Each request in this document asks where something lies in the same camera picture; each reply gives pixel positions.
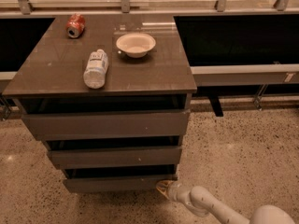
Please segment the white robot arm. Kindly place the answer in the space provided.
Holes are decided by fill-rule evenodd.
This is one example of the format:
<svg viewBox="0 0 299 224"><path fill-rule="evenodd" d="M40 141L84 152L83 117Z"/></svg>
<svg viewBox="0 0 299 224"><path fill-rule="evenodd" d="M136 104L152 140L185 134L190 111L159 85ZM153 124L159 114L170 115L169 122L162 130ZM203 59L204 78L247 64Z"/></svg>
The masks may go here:
<svg viewBox="0 0 299 224"><path fill-rule="evenodd" d="M162 180L156 189L168 200L182 203L196 216L211 214L220 224L295 224L289 214L274 205L263 205L250 218L243 217L201 186L187 187L178 181Z"/></svg>

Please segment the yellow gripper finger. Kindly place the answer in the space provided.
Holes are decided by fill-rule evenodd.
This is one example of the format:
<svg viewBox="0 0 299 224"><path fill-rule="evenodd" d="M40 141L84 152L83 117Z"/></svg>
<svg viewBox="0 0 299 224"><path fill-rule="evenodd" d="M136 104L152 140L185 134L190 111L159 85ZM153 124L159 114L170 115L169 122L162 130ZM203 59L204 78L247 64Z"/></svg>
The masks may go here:
<svg viewBox="0 0 299 224"><path fill-rule="evenodd" d="M161 180L156 184L156 189L163 194L168 200L172 200L172 185L174 184L173 180Z"/></svg>

